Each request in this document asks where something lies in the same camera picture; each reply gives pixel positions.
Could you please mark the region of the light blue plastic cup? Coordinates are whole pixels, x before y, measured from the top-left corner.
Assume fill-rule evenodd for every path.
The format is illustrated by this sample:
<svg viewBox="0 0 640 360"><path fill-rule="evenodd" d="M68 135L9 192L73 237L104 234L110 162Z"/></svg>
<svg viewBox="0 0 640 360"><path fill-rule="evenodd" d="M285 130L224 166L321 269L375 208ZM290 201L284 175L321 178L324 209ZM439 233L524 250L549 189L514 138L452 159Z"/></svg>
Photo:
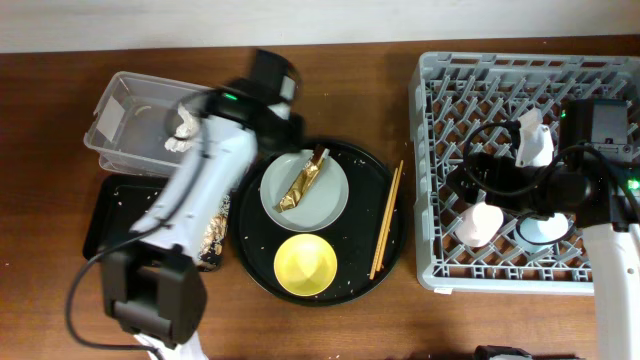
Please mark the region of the light blue plastic cup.
<svg viewBox="0 0 640 360"><path fill-rule="evenodd" d="M569 221L561 213L555 213L547 220L538 220L532 215L522 216L516 223L514 240L525 251L537 253L552 246L568 231Z"/></svg>

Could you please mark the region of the pink plastic cup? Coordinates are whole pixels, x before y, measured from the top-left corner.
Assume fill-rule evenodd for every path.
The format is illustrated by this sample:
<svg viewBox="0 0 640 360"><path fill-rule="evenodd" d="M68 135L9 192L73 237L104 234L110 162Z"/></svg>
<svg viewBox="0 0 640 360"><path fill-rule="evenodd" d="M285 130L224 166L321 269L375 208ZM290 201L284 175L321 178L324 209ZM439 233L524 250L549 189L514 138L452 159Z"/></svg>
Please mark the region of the pink plastic cup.
<svg viewBox="0 0 640 360"><path fill-rule="evenodd" d="M482 247L490 242L502 226L502 210L479 202L460 215L461 222L454 230L457 239L470 247Z"/></svg>

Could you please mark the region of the gold foil wrapper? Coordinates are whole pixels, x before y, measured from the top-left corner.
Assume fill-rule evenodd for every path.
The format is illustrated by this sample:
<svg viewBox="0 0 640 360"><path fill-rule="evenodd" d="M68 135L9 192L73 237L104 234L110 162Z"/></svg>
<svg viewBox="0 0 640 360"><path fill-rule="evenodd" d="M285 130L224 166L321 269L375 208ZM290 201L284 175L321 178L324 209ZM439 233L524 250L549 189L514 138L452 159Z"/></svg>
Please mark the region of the gold foil wrapper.
<svg viewBox="0 0 640 360"><path fill-rule="evenodd" d="M327 148L321 145L316 146L312 156L305 163L287 192L274 206L278 213L294 209L300 204L305 194L313 186L328 154L329 150Z"/></svg>

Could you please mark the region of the white tissue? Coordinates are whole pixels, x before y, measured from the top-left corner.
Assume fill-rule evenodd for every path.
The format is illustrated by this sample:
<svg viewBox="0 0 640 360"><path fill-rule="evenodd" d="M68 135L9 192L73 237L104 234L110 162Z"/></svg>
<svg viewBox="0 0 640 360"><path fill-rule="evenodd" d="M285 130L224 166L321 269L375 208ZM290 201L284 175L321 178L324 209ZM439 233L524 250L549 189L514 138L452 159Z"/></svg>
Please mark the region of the white tissue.
<svg viewBox="0 0 640 360"><path fill-rule="evenodd" d="M180 123L174 130L170 130L170 136L165 141L164 147L170 152L186 152L193 145L193 138L199 131L199 119L189 112L182 104L178 105L177 115Z"/></svg>

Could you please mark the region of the grey round plate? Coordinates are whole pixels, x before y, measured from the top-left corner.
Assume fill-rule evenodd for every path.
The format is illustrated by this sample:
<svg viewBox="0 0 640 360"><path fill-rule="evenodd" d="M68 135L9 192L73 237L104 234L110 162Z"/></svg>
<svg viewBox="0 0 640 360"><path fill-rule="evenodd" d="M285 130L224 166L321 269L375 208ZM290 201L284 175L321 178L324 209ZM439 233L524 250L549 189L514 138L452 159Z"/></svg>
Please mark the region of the grey round plate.
<svg viewBox="0 0 640 360"><path fill-rule="evenodd" d="M300 204L278 213L275 205L312 157L311 149L277 157L265 170L260 183L260 199L267 215L279 226L294 232L314 232L336 221L349 198L349 182L343 168L328 155L310 191Z"/></svg>

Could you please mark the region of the food scraps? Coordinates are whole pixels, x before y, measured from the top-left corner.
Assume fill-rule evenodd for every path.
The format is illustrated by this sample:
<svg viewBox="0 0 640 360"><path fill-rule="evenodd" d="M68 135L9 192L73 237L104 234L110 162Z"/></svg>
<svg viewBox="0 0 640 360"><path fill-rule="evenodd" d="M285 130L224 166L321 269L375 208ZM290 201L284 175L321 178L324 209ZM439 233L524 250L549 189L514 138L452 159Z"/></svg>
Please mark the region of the food scraps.
<svg viewBox="0 0 640 360"><path fill-rule="evenodd" d="M225 195L218 212L211 218L200 246L197 267L203 272L217 270L222 262L224 239L230 210L230 196Z"/></svg>

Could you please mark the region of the yellow bowl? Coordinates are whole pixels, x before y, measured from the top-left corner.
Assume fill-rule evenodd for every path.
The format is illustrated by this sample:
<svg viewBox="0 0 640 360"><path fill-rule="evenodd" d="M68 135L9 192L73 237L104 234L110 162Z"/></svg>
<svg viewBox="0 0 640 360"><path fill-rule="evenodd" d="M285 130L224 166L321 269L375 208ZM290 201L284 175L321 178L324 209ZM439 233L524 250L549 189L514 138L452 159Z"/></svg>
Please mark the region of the yellow bowl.
<svg viewBox="0 0 640 360"><path fill-rule="evenodd" d="M284 241L274 256L274 274L290 294L315 296L334 281L337 255L331 244L314 234L299 234Z"/></svg>

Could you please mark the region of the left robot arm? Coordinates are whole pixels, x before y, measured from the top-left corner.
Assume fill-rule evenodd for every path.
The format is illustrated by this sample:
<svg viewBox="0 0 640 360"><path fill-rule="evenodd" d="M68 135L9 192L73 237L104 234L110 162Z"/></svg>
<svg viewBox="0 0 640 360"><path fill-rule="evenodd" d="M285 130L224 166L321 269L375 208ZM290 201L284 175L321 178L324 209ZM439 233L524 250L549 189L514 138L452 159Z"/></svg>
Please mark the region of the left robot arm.
<svg viewBox="0 0 640 360"><path fill-rule="evenodd" d="M296 152L304 121L291 110L299 76L284 57L258 50L249 74L177 101L195 128L181 165L133 238L101 251L104 310L156 359L202 359L197 328L207 293L197 268L210 220L256 155Z"/></svg>

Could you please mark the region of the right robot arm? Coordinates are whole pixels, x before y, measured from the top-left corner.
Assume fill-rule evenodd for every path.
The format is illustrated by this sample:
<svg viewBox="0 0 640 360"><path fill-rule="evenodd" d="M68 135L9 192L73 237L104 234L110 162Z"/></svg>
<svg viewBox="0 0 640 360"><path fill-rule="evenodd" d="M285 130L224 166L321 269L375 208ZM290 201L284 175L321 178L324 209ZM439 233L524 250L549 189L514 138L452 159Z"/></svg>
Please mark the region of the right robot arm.
<svg viewBox="0 0 640 360"><path fill-rule="evenodd" d="M446 178L465 201L480 191L487 204L530 218L570 214L582 232L594 282L599 355L639 356L639 165L633 160L624 100L570 101L551 139L542 113L532 109L502 123L513 158L463 145L462 162Z"/></svg>

